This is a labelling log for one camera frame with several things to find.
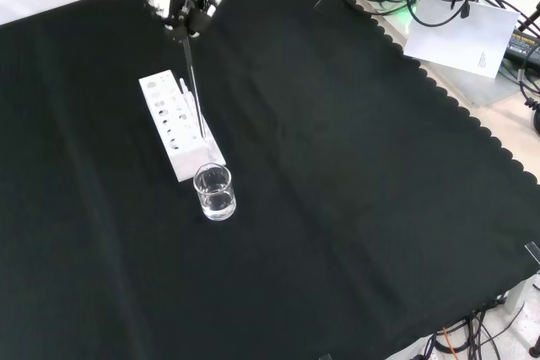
white table surface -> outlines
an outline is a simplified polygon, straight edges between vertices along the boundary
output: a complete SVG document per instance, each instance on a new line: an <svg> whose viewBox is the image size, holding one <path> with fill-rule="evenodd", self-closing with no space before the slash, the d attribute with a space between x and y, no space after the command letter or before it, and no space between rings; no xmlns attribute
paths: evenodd
<svg viewBox="0 0 540 360"><path fill-rule="evenodd" d="M506 1L530 15L540 0ZM357 0L357 2L362 6L366 4L363 0ZM374 19L378 20L394 42L402 46L405 44L404 35L391 24L381 17L374 17ZM501 141L503 148L510 150L514 155L514 159L523 164L526 171L540 179L540 137L536 134L532 124L534 114L531 109L524 106L525 100L521 93L514 94L493 105L479 107L463 97L458 86L452 81L442 78L434 69L429 67L429 64L422 64L422 68L428 72L428 75L439 86L445 88L451 97L457 99L460 105L466 107L471 116L478 118L482 126L487 127L493 136Z"/></svg>

water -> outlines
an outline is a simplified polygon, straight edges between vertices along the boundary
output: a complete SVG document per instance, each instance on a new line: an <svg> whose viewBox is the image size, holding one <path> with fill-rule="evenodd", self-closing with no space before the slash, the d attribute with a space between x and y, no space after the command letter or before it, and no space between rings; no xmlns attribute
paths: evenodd
<svg viewBox="0 0 540 360"><path fill-rule="evenodd" d="M236 199L231 191L224 191L216 196L201 196L204 215L213 221L223 221L233 215Z"/></svg>

tape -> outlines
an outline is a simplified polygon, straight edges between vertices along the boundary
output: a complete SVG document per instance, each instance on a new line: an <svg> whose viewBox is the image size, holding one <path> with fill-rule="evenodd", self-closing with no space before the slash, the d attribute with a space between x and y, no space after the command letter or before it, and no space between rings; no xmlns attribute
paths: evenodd
<svg viewBox="0 0 540 360"><path fill-rule="evenodd" d="M525 245L525 249L529 251L534 260L540 265L540 249L538 248L537 244L534 242L529 242Z"/></svg>

electronic device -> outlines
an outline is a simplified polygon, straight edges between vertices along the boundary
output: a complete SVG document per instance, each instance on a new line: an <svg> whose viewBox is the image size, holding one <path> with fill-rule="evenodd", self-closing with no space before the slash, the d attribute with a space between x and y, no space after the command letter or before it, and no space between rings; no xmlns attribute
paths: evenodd
<svg viewBox="0 0 540 360"><path fill-rule="evenodd" d="M510 61L522 64L527 54L535 47L540 45L540 39L522 31L514 30L506 48L505 58ZM527 61L527 66L540 72L540 49L536 49Z"/></svg>

table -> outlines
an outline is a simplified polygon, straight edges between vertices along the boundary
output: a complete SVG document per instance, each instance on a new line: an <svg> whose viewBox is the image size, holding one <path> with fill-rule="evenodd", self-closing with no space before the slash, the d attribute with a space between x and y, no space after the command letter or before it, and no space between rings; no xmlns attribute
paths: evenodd
<svg viewBox="0 0 540 360"><path fill-rule="evenodd" d="M0 29L5 357L381 359L536 270L536 182L369 19L316 2L229 0L193 44L223 225L138 88L184 66L143 0Z"/></svg>

